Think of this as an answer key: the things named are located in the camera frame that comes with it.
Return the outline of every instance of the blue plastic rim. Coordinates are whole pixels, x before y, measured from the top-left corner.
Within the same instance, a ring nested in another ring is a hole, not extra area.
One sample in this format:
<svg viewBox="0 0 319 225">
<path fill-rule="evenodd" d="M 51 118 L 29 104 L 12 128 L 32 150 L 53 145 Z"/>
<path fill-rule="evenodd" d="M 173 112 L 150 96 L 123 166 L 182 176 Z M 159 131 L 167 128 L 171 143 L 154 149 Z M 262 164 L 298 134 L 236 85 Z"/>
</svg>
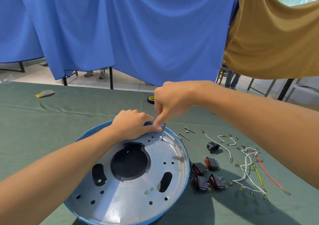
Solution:
<svg viewBox="0 0 319 225">
<path fill-rule="evenodd" d="M 78 139 L 76 139 L 76 142 L 79 141 L 79 140 L 82 140 L 82 139 L 84 139 L 84 138 L 87 138 L 87 137 L 89 137 L 89 136 L 91 136 L 91 135 L 93 135 L 93 134 L 95 134 L 95 133 L 97 133 L 97 132 L 99 132 L 100 130 L 102 130 L 103 128 L 105 128 L 105 127 L 107 127 L 107 126 L 110 126 L 110 125 L 112 124 L 112 122 L 113 122 L 113 121 L 108 121 L 108 122 L 102 123 L 102 124 L 100 124 L 100 125 L 97 125 L 97 126 L 91 128 L 91 129 L 89 129 L 89 130 L 86 131 L 84 134 L 82 134 Z M 152 123 L 153 123 L 153 122 L 148 122 L 148 123 L 145 123 L 145 125 L 151 125 Z M 174 135 L 174 138 L 177 138 L 177 139 L 181 142 L 183 148 L 185 149 L 185 154 L 186 154 L 186 157 L 185 157 L 185 158 L 187 159 L 187 171 L 186 171 L 187 174 L 186 174 L 186 175 L 187 175 L 187 177 L 189 177 L 189 172 L 190 172 L 190 166 L 189 166 L 189 162 L 188 162 L 189 157 L 188 157 L 188 154 L 187 154 L 187 151 L 186 151 L 186 148 L 185 148 L 184 143 L 182 142 L 182 140 L 181 140 L 172 130 L 170 130 L 170 129 L 168 129 L 168 128 L 166 127 L 166 128 L 165 128 L 165 131 L 166 131 L 166 132 L 169 132 L 171 135 Z M 185 187 L 186 187 L 186 185 L 187 185 L 187 181 L 188 181 L 188 179 L 187 179 L 187 180 L 185 181 L 185 183 L 183 184 L 183 187 L 182 187 L 182 189 L 181 189 L 180 194 L 179 194 L 179 195 L 176 197 L 176 199 L 171 203 L 171 205 L 170 205 L 169 207 L 167 207 L 167 209 L 166 209 L 164 212 L 158 214 L 157 216 L 155 216 L 155 217 L 153 217 L 153 218 L 151 218 L 151 219 L 149 219 L 149 220 L 143 221 L 143 222 L 141 222 L 141 223 L 133 223 L 133 224 L 130 224 L 130 225 L 137 225 L 137 224 L 139 224 L 139 225 L 147 225 L 147 224 L 150 224 L 150 223 L 156 221 L 156 220 L 159 219 L 161 216 L 163 216 L 163 215 L 169 210 L 169 208 L 179 199 L 179 197 L 181 196 L 181 194 L 182 194 L 183 191 L 185 190 Z M 78 219 L 80 219 L 81 221 L 83 221 L 83 222 L 85 222 L 85 223 L 87 223 L 87 224 L 90 224 L 90 225 L 101 225 L 101 224 L 104 224 L 104 223 L 99 223 L 99 222 L 97 222 L 97 221 L 88 220 L 88 219 L 82 217 L 80 214 L 75 213 L 75 212 L 72 210 L 72 207 L 71 207 L 70 203 L 68 202 L 68 199 L 65 201 L 64 204 L 65 204 L 65 206 L 70 210 L 70 212 L 72 212 Z"/>
</svg>

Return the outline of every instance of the black circular cutout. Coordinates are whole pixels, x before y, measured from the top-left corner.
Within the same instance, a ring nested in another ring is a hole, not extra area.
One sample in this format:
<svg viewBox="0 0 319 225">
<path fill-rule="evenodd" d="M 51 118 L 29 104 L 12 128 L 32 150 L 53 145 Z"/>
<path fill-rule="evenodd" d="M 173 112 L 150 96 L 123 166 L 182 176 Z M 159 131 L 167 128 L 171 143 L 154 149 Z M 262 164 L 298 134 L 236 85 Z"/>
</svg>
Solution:
<svg viewBox="0 0 319 225">
<path fill-rule="evenodd" d="M 111 160 L 111 171 L 120 181 L 128 181 L 142 176 L 151 166 L 151 159 L 142 143 L 126 143 Z"/>
</svg>

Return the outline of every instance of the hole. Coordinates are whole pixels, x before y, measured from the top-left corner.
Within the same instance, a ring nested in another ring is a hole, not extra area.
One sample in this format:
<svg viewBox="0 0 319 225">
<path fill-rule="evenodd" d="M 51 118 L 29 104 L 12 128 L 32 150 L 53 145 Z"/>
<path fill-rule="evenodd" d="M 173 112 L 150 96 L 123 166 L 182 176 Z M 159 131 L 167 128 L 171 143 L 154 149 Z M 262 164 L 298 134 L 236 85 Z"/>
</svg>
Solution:
<svg viewBox="0 0 319 225">
<path fill-rule="evenodd" d="M 102 164 L 96 164 L 92 168 L 92 178 L 96 186 L 102 186 L 106 183 L 106 176 Z"/>
<path fill-rule="evenodd" d="M 142 176 L 150 167 L 150 158 L 142 143 L 126 143 L 112 158 L 111 171 L 120 181 Z"/>
<path fill-rule="evenodd" d="M 161 193 L 165 192 L 172 181 L 172 177 L 173 175 L 171 172 L 165 172 L 160 183 L 157 186 L 157 190 Z"/>
</svg>

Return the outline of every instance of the yellow-green wire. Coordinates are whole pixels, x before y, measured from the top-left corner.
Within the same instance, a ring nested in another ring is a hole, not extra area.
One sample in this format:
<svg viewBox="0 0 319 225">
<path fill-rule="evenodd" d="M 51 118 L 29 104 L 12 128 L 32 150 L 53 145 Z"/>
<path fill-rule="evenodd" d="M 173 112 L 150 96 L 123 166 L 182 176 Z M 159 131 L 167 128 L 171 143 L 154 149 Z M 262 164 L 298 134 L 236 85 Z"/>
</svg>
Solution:
<svg viewBox="0 0 319 225">
<path fill-rule="evenodd" d="M 261 186 L 262 186 L 262 187 L 263 187 L 263 189 L 266 191 L 266 189 L 265 189 L 265 187 L 264 187 L 264 184 L 263 184 L 263 181 L 262 181 L 262 179 L 261 179 L 261 177 L 260 177 L 260 175 L 259 175 L 259 172 L 258 172 L 258 170 L 257 170 L 257 168 L 256 168 L 256 166 L 255 166 L 255 164 L 254 164 L 254 163 L 252 163 L 252 165 L 253 165 L 253 167 L 254 167 L 254 169 L 255 169 L 255 171 L 256 171 L 256 173 L 257 173 L 258 177 L 259 177 L 259 180 L 260 180 L 260 184 L 261 184 Z"/>
</svg>

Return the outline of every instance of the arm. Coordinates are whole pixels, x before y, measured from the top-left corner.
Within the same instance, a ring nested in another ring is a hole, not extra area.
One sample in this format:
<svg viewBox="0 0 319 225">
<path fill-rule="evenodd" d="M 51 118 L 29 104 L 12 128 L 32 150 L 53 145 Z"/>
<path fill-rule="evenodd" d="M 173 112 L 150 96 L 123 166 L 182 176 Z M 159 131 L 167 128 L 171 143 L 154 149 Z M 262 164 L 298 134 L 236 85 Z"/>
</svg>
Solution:
<svg viewBox="0 0 319 225">
<path fill-rule="evenodd" d="M 160 130 L 143 126 L 153 118 L 137 110 L 121 111 L 113 123 L 61 148 L 0 182 L 0 221 L 36 225 L 58 208 L 114 144 Z"/>
<path fill-rule="evenodd" d="M 319 112 L 233 91 L 211 81 L 167 82 L 155 90 L 154 96 L 159 114 L 155 126 L 185 113 L 191 106 L 201 106 L 319 189 L 319 142 L 313 136 L 318 132 Z"/>
</svg>

